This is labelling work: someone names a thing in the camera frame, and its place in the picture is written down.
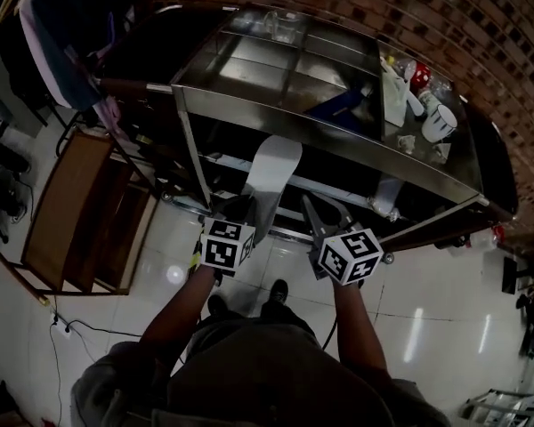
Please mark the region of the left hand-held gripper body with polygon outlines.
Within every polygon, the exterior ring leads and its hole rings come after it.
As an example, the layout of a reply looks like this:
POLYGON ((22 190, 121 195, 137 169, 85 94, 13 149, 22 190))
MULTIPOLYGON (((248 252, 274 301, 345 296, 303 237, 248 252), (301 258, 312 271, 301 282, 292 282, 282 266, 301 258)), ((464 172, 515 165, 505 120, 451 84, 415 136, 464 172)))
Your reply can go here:
POLYGON ((200 234, 200 262, 234 278, 255 246, 256 203, 249 202, 245 217, 203 217, 200 234))

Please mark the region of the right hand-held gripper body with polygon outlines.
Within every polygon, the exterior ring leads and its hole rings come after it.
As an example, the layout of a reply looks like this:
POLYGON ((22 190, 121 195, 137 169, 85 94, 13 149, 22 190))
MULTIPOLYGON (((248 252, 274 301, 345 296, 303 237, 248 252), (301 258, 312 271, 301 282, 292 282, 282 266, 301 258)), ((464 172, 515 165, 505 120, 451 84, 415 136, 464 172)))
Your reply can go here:
POLYGON ((308 253, 317 279, 330 277, 338 285, 359 284, 372 276, 384 250, 371 229, 328 233, 308 253))

